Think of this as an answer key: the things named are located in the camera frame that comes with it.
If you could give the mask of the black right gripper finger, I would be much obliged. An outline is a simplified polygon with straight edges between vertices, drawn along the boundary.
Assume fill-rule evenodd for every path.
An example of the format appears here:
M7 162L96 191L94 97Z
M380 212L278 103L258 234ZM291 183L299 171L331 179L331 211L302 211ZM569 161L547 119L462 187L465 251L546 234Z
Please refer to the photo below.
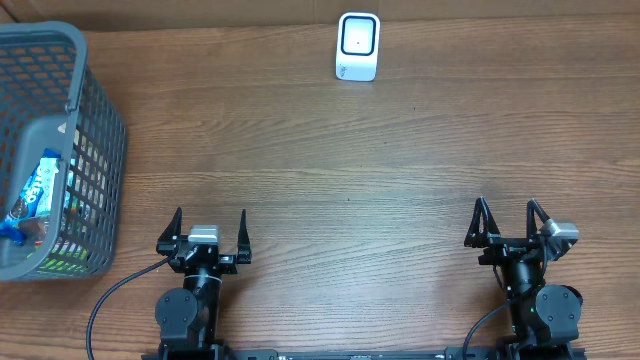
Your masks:
M467 235L465 247L486 248L500 237L499 228L484 197L475 201L474 211Z
M526 216L526 233L528 235L535 235L538 231L536 219L542 221L545 224L550 216L543 210L536 199L531 199L527 202L527 216Z

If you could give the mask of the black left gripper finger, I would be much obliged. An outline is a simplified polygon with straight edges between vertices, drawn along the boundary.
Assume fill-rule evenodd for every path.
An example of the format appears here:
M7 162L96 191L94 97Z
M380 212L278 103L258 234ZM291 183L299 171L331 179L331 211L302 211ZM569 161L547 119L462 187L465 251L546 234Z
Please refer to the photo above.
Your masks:
M239 255L250 254L250 238L249 238L248 229L247 229L247 218L246 218L245 209L243 209L241 213L238 238L237 238L237 249L238 249Z
M173 243L181 235L182 209L178 207L165 230L158 238L159 244Z

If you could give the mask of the blue Oreo cookie pack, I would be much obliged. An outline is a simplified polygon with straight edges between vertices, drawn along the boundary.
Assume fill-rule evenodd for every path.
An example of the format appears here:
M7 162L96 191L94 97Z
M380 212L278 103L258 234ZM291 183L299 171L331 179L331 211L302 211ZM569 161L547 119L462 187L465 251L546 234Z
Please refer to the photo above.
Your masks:
M28 238L28 231L24 227L50 216L59 158L57 152L44 150L12 209L2 220L1 236L13 244L23 246Z

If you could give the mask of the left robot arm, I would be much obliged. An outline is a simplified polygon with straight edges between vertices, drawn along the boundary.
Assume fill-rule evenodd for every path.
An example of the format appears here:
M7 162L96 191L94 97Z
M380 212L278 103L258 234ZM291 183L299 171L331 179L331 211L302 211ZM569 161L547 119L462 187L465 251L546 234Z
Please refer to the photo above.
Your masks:
M230 360L230 346L216 338L222 277L235 275L240 265L252 261L246 213L241 213L237 252L219 250L216 225L194 225L181 232L182 210L159 236L156 252L171 269L183 276L180 287L164 293L157 301L155 319L160 328L160 344L148 359Z

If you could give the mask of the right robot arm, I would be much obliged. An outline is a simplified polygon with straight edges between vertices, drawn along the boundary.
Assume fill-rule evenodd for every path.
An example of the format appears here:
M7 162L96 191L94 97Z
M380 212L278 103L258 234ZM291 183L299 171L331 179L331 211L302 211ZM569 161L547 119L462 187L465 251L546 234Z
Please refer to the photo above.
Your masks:
M550 217L531 199L526 207L526 235L504 237L483 197L475 201L464 245L483 251L478 263L490 266L506 301L479 319L467 333L461 359L583 359L574 350L584 304L581 293L567 285L547 284L549 263L557 261L579 240L572 222ZM496 341L495 348L472 348L477 330L503 310L510 312L512 334Z

